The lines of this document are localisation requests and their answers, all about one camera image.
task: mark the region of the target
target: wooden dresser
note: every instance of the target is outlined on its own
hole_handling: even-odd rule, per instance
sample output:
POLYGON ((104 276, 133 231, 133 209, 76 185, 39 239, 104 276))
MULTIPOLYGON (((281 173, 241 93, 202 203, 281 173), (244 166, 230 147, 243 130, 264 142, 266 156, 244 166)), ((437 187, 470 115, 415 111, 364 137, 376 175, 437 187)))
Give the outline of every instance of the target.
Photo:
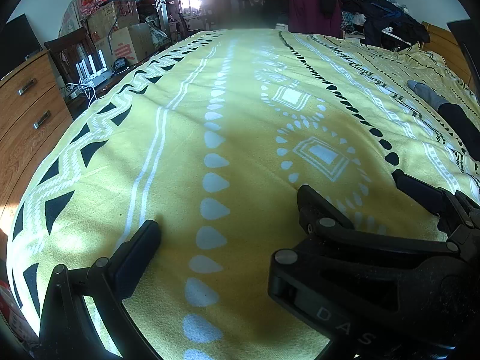
POLYGON ((46 51, 0 80, 0 259, 30 179, 71 122, 46 51))

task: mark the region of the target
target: metal screw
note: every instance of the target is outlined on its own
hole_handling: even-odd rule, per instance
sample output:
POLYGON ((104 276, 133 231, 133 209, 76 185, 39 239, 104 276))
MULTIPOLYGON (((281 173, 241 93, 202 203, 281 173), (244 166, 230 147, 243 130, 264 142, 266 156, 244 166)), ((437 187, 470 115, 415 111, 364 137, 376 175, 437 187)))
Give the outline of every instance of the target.
POLYGON ((333 227, 337 222, 332 218, 322 218, 318 221, 323 227, 333 227))
POLYGON ((109 263, 109 260, 106 257, 100 257, 97 261, 95 261, 95 265, 98 268, 102 268, 102 267, 106 266, 108 263, 109 263))
POLYGON ((282 265, 293 264, 298 258, 298 255, 292 249, 282 249, 275 253, 275 260, 282 265))
POLYGON ((58 264, 55 268, 53 268, 53 273, 57 275, 61 274, 64 269, 65 269, 65 266, 63 264, 58 264))
POLYGON ((445 244, 446 244, 448 250, 450 250, 454 253, 458 252, 458 246, 455 245, 452 241, 447 241, 447 242, 445 242, 445 244))

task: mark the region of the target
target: monitor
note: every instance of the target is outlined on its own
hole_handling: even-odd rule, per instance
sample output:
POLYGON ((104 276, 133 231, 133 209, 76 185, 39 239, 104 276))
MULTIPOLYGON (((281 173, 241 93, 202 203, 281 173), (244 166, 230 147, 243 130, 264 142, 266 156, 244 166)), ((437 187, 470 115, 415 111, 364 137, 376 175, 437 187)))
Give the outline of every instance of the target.
POLYGON ((35 51, 42 50, 25 14, 9 21, 0 32, 0 78, 35 51))

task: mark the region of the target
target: black jacket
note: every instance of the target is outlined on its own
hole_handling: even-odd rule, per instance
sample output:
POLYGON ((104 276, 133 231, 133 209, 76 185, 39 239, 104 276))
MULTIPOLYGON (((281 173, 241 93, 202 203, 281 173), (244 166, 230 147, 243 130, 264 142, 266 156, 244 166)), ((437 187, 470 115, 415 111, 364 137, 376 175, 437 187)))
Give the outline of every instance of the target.
POLYGON ((342 10, 363 13, 366 17, 365 43, 381 45, 382 30, 393 27, 393 34, 412 44, 429 42, 430 36, 423 25, 387 0, 341 0, 342 10))

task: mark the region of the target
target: yellow bedspread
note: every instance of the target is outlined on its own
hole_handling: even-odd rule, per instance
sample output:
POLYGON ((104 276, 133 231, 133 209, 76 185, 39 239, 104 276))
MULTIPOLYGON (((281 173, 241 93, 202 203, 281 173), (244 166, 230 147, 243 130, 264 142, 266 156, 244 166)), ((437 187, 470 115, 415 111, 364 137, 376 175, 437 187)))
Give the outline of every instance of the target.
POLYGON ((154 56, 74 121, 30 182, 7 249, 28 322, 38 332, 55 265, 90 266, 153 219, 162 245, 124 305, 162 357, 315 358, 326 339, 266 291, 271 254, 304 238, 302 184, 357 230, 399 237, 443 234, 395 169, 480 202, 477 164, 410 79, 480 127, 473 93, 417 46, 217 31, 154 56))

